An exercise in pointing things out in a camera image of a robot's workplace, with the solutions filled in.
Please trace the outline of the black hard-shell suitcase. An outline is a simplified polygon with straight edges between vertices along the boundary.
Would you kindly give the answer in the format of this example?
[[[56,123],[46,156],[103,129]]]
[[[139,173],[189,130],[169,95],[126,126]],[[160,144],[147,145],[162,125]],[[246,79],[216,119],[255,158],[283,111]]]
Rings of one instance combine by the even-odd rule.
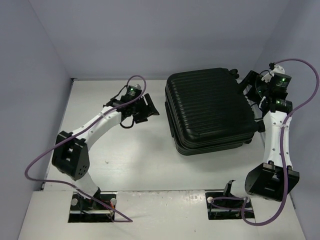
[[[258,131],[254,111],[239,93],[237,69],[179,72],[166,81],[165,110],[176,150],[184,156],[249,144]]]

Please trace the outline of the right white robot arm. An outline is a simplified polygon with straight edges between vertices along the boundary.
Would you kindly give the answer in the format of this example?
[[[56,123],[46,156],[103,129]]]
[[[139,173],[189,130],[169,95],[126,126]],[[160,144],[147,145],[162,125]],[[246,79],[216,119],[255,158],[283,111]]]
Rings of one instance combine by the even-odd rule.
[[[291,118],[288,114],[293,104],[286,97],[291,79],[282,66],[270,63],[269,69],[261,73],[251,70],[237,89],[242,94],[250,88],[245,96],[261,110],[258,131],[265,134],[263,161],[247,174],[244,191],[277,202],[282,201],[284,189],[290,192],[300,180],[289,153]]]

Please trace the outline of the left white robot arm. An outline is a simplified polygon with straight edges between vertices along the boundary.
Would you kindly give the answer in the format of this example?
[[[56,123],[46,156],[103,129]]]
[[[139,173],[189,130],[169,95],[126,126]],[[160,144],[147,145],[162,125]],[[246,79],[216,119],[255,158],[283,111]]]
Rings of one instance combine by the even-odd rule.
[[[138,84],[125,88],[125,95],[120,99],[111,98],[86,124],[71,132],[61,131],[56,138],[59,146],[53,151],[51,163],[83,191],[81,202],[89,210],[96,209],[101,199],[101,190],[89,174],[91,147],[115,126],[130,129],[134,124],[146,122],[150,116],[159,115],[150,95],[142,95]]]

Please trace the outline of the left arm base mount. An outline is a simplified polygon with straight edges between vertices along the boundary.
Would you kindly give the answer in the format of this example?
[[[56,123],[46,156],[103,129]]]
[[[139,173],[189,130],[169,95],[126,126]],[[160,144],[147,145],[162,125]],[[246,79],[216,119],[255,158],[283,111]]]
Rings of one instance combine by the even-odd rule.
[[[101,204],[83,197],[77,192],[72,194],[68,223],[111,223],[115,212]]]

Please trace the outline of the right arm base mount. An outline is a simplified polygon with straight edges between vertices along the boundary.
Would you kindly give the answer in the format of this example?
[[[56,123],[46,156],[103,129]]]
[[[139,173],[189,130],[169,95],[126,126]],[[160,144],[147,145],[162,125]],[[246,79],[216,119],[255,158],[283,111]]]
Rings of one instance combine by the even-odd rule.
[[[215,220],[241,220],[241,207],[244,203],[239,199],[216,199],[211,204],[212,199],[225,197],[222,191],[205,192],[207,216],[211,221]]]

